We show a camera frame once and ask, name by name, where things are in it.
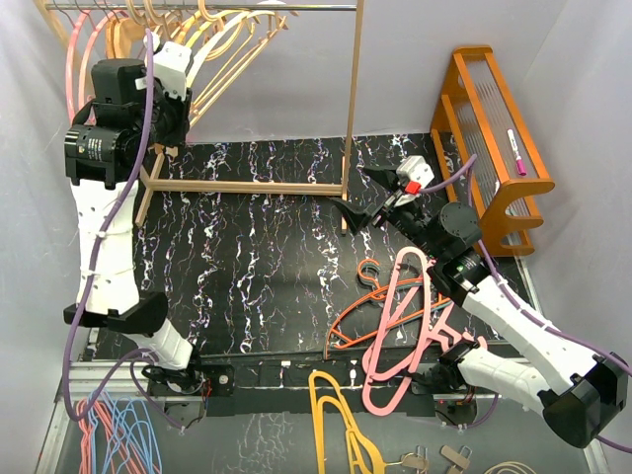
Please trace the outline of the orange plastic curved hanger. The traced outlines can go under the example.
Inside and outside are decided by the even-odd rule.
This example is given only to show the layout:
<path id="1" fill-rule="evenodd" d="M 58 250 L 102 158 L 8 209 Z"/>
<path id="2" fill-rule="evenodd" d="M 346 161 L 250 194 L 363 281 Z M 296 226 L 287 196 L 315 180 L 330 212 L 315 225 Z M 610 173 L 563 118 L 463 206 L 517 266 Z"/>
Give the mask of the orange plastic curved hanger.
<path id="1" fill-rule="evenodd" d="M 196 10 L 193 14 L 185 17 L 184 41 L 179 44 L 185 44 L 192 47 L 199 39 L 203 39 L 203 44 L 207 44 L 211 37 L 215 34 L 222 33 L 227 23 L 228 17 L 235 13 L 235 10 L 222 10 L 210 15 L 210 21 L 202 17 L 200 10 Z"/>

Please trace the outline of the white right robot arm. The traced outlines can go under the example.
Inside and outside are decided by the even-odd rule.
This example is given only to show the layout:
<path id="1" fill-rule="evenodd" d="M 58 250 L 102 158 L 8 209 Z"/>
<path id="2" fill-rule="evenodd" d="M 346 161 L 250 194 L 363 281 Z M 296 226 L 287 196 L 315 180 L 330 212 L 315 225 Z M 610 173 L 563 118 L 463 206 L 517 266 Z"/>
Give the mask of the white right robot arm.
<path id="1" fill-rule="evenodd" d="M 353 233 L 368 225 L 395 227 L 432 263 L 424 271 L 456 306 L 498 331 L 527 361 L 496 356 L 477 342 L 458 343 L 439 359 L 441 383 L 460 392 L 468 385 L 491 390 L 542 416 L 567 444 L 585 448 L 623 411 L 631 368 L 624 359 L 561 332 L 509 288 L 482 242 L 476 211 L 453 201 L 426 217 L 419 198 L 470 173 L 469 159 L 434 185 L 425 159 L 411 156 L 397 167 L 363 172 L 388 195 L 375 208 L 333 198 Z"/>

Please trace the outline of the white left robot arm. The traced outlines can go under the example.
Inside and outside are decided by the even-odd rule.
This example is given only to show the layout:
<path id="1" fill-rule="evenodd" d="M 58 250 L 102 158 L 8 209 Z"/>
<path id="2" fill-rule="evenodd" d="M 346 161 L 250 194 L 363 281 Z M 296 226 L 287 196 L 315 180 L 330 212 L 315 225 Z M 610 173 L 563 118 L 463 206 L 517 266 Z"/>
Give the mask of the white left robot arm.
<path id="1" fill-rule="evenodd" d="M 95 96 L 75 114 L 64 138 L 81 272 L 64 321 L 127 336 L 152 361 L 143 375 L 184 394 L 201 388 L 204 371 L 198 351 L 168 318 L 167 296 L 138 289 L 132 214 L 148 148 L 179 146 L 189 131 L 191 62 L 191 50 L 172 41 L 152 46 L 145 60 L 99 61 L 91 71 Z"/>

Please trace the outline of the pink curved wire hanger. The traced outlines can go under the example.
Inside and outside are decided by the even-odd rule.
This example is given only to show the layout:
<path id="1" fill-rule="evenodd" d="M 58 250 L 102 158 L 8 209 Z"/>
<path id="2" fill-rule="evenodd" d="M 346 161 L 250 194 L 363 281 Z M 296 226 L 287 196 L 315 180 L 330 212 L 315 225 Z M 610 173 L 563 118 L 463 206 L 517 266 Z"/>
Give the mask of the pink curved wire hanger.
<path id="1" fill-rule="evenodd" d="M 122 13 L 122 9 L 114 9 L 108 11 L 104 18 L 94 27 L 93 31 L 90 33 L 90 36 L 87 41 L 86 48 L 83 53 L 80 71 L 79 71 L 79 82 L 78 82 L 78 99 L 82 104 L 86 102 L 88 86 L 89 86 L 89 75 L 88 75 L 88 66 L 89 60 L 95 46 L 95 43 L 100 35 L 101 31 L 106 27 L 106 24 L 110 20 L 116 20 L 118 18 L 118 14 Z"/>

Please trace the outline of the wooden hanger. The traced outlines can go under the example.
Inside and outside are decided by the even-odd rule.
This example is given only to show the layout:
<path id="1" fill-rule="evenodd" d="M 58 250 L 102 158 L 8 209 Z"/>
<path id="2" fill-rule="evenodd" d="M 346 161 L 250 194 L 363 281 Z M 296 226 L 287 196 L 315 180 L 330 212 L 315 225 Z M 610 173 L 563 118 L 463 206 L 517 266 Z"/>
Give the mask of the wooden hanger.
<path id="1" fill-rule="evenodd" d="M 113 17 L 106 26 L 107 59 L 130 58 L 132 46 L 143 41 L 145 29 L 131 18 Z"/>
<path id="2" fill-rule="evenodd" d="M 118 18 L 110 20 L 105 27 L 106 59 L 127 58 L 130 46 L 127 44 L 122 28 L 125 26 L 127 14 L 122 12 Z"/>

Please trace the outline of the beige plastic hanger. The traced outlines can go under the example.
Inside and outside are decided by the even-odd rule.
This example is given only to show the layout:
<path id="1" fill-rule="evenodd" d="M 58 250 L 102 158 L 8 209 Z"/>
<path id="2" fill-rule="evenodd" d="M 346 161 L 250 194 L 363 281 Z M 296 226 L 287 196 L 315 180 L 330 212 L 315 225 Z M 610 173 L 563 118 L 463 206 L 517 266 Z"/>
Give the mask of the beige plastic hanger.
<path id="1" fill-rule="evenodd" d="M 142 5 L 149 22 L 157 28 L 156 33 L 161 39 L 175 43 L 184 41 L 185 13 L 189 8 L 187 1 L 145 0 Z"/>

